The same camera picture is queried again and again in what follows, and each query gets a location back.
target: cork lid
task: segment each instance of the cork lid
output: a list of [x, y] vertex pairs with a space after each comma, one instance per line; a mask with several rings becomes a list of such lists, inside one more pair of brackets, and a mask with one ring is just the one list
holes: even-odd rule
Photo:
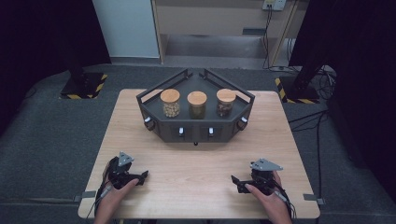
[[178, 101], [178, 98], [180, 98], [180, 93], [177, 90], [168, 89], [161, 92], [161, 100], [165, 103], [172, 104]]
[[228, 89], [221, 89], [218, 91], [218, 99], [223, 103], [231, 103], [235, 100], [236, 94], [235, 92]]
[[206, 94], [201, 91], [193, 91], [187, 96], [187, 100], [192, 105], [203, 105], [206, 102]]

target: gray carpet floor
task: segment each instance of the gray carpet floor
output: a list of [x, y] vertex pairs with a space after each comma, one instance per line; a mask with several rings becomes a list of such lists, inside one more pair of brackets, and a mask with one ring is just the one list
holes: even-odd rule
[[[78, 217], [78, 203], [33, 203], [26, 199], [68, 201], [84, 191], [119, 92], [149, 88], [180, 70], [163, 66], [88, 67], [86, 71], [108, 75], [98, 97], [91, 100], [59, 98], [69, 78], [67, 72], [36, 83], [0, 138], [0, 224], [83, 223], [84, 219]], [[277, 91], [275, 77], [282, 75], [246, 69], [212, 71], [251, 91]], [[317, 88], [318, 82], [317, 78], [313, 82]], [[282, 105], [288, 120], [327, 108], [324, 100], [316, 105]], [[293, 122], [290, 127], [304, 121]], [[313, 120], [300, 128], [316, 124], [317, 120]], [[312, 188], [318, 194], [317, 129], [293, 135]], [[356, 168], [348, 159], [331, 118], [325, 117], [320, 123], [319, 136], [321, 192], [326, 205], [320, 207], [318, 223], [396, 223], [395, 203], [369, 170]], [[294, 223], [315, 222], [298, 219]]]

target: hand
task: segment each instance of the hand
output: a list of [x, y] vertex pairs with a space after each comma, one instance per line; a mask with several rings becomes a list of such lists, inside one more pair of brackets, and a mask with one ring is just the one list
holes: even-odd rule
[[134, 188], [134, 186], [136, 186], [138, 182], [139, 179], [133, 179], [122, 189], [115, 189], [111, 186], [111, 182], [108, 182], [107, 186], [111, 186], [111, 189], [99, 203], [98, 210], [96, 211], [95, 221], [93, 223], [108, 224], [114, 213], [119, 208], [122, 199]]
[[[279, 186], [282, 186], [280, 177], [276, 171], [274, 171], [274, 179]], [[266, 214], [268, 215], [268, 218], [274, 224], [291, 224], [288, 208], [276, 194], [272, 193], [271, 195], [267, 196], [259, 189], [249, 184], [246, 184], [246, 188], [260, 201]]]

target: white wall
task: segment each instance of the white wall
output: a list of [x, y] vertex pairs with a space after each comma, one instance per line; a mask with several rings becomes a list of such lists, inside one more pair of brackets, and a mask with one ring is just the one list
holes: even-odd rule
[[110, 57], [159, 58], [150, 0], [93, 0]]

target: granola jar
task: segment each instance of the granola jar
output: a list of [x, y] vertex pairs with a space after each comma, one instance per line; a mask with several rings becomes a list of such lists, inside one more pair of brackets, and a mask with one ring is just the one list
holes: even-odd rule
[[233, 110], [233, 101], [236, 98], [235, 92], [228, 89], [221, 89], [217, 93], [218, 107], [216, 112], [220, 117], [227, 117]]
[[174, 89], [168, 89], [161, 92], [163, 101], [163, 113], [168, 118], [174, 118], [180, 113], [179, 104], [180, 93]]
[[204, 119], [206, 112], [206, 94], [201, 91], [193, 91], [187, 96], [189, 101], [189, 113], [191, 119]]

